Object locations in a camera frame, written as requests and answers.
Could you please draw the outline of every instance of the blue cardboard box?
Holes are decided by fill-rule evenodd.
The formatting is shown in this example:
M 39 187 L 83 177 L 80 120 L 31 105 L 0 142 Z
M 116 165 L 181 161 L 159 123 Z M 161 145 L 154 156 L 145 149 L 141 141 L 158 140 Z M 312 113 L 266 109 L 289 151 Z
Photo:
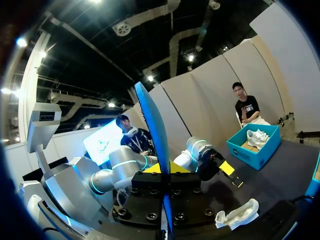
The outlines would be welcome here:
M 266 144 L 258 151 L 250 151 L 241 147 L 247 141 L 247 131 L 256 132 L 258 129 L 270 136 Z M 226 141 L 230 153 L 256 170 L 260 170 L 269 158 L 277 150 L 281 143 L 280 131 L 278 126 L 248 124 L 233 137 Z

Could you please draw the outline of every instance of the bolt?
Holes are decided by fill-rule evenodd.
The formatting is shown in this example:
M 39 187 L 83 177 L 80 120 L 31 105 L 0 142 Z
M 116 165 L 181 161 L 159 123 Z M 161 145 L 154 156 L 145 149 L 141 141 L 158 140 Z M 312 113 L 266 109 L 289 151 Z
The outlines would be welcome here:
M 173 194 L 174 194 L 174 195 L 181 195 L 181 194 L 182 194 L 182 191 L 181 191 L 181 190 L 175 190 Z
M 158 215 L 156 213 L 154 213 L 154 212 L 149 212 L 146 215 L 146 219 L 148 219 L 149 221 L 154 221 L 154 220 L 158 219 Z
M 201 193 L 201 189 L 200 188 L 195 188 L 195 189 L 193 189 L 193 193 L 199 194 L 199 193 Z
M 207 208 L 205 211 L 204 211 L 204 215 L 206 215 L 207 217 L 212 217 L 214 215 L 214 211 L 210 208 Z
M 177 215 L 174 216 L 174 219 L 177 221 L 185 220 L 185 214 L 183 212 L 179 212 Z
M 132 194 L 137 194 L 138 192 L 139 192 L 138 188 L 133 187 L 133 188 L 131 189 L 131 193 L 132 193 Z
M 151 195 L 157 195 L 158 193 L 159 193 L 159 191 L 156 190 L 156 189 L 152 189 L 152 190 L 150 191 L 150 194 L 151 194 Z
M 128 214 L 128 210 L 125 209 L 125 208 L 120 208 L 120 209 L 118 210 L 118 215 L 119 215 L 120 217 L 125 217 L 127 214 Z

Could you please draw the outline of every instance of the chair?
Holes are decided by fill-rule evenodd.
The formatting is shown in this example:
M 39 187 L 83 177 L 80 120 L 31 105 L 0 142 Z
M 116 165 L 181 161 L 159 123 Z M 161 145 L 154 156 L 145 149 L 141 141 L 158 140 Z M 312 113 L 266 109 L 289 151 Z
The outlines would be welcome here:
M 236 116 L 236 119 L 238 120 L 238 122 L 239 122 L 239 124 L 240 124 L 240 127 L 243 128 L 242 123 L 241 123 L 240 120 L 239 120 L 239 115 L 238 115 L 237 112 L 235 112 L 235 116 Z

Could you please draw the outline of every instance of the monitor screen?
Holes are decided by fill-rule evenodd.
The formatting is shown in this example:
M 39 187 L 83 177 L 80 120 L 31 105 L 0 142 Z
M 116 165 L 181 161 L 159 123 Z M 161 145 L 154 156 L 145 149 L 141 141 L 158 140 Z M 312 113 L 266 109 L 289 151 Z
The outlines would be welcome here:
M 83 140 L 85 149 L 98 166 L 109 161 L 109 153 L 120 146 L 122 129 L 111 121 Z

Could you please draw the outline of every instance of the white wall panel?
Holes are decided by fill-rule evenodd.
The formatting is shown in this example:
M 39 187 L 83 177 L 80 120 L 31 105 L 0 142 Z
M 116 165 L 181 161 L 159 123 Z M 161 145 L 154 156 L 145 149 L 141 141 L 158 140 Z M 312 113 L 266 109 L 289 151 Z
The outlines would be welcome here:
M 268 7 L 250 26 L 284 74 L 293 103 L 295 131 L 320 131 L 319 59 L 301 27 L 278 3 Z
M 147 124 L 146 124 L 146 122 L 145 122 L 145 118 L 144 118 L 144 116 L 143 116 L 143 114 L 142 114 L 142 110 L 141 110 L 140 103 L 139 103 L 139 102 L 136 103 L 136 104 L 133 106 L 133 108 L 134 108 L 136 114 L 138 115 L 138 117 L 140 118 L 140 120 L 141 120 L 141 122 L 142 122 L 142 124 L 143 124 L 143 128 L 144 128 L 144 129 L 148 129 Z
M 247 94 L 256 98 L 262 118 L 272 124 L 285 115 L 276 82 L 251 41 L 241 43 L 223 56 L 233 68 Z
M 149 94 L 161 114 L 168 139 L 170 159 L 174 160 L 181 151 L 186 149 L 187 140 L 191 137 L 190 133 L 160 84 Z
M 39 168 L 39 163 L 38 163 L 38 158 L 36 153 L 28 153 L 27 151 L 27 146 L 25 147 L 25 151 L 27 152 L 27 156 L 29 158 L 32 170 L 37 170 Z M 48 143 L 48 145 L 46 146 L 46 149 L 43 150 L 46 161 L 48 162 L 48 164 L 57 161 L 58 159 L 60 159 L 56 146 L 54 144 L 54 141 L 51 139 Z
M 239 79 L 226 59 L 220 55 L 191 72 L 216 112 L 224 135 L 231 138 L 241 127 L 236 117 L 235 96 L 232 85 Z
M 33 171 L 26 150 L 24 143 L 5 147 L 6 164 L 15 187 L 23 181 L 22 176 Z
M 76 134 L 77 134 L 80 142 L 83 144 L 83 140 L 86 139 L 87 137 L 89 137 L 91 134 L 93 134 L 98 129 L 100 129 L 100 127 L 78 130 L 78 131 L 76 131 Z
M 265 63 L 267 64 L 274 78 L 275 84 L 277 85 L 280 93 L 285 114 L 289 114 L 293 112 L 294 110 L 292 106 L 292 99 L 289 95 L 289 92 L 285 83 L 284 75 L 281 72 L 275 57 L 271 54 L 270 50 L 262 41 L 261 37 L 256 35 L 250 40 L 253 43 L 253 45 L 256 47 L 256 49 L 259 51 L 261 56 L 263 57 Z
M 86 148 L 76 133 L 59 133 L 53 138 L 59 158 L 66 157 L 71 161 L 75 157 L 81 157 L 85 154 Z
M 185 73 L 161 83 L 192 134 L 215 146 L 225 142 L 222 125 L 204 91 Z

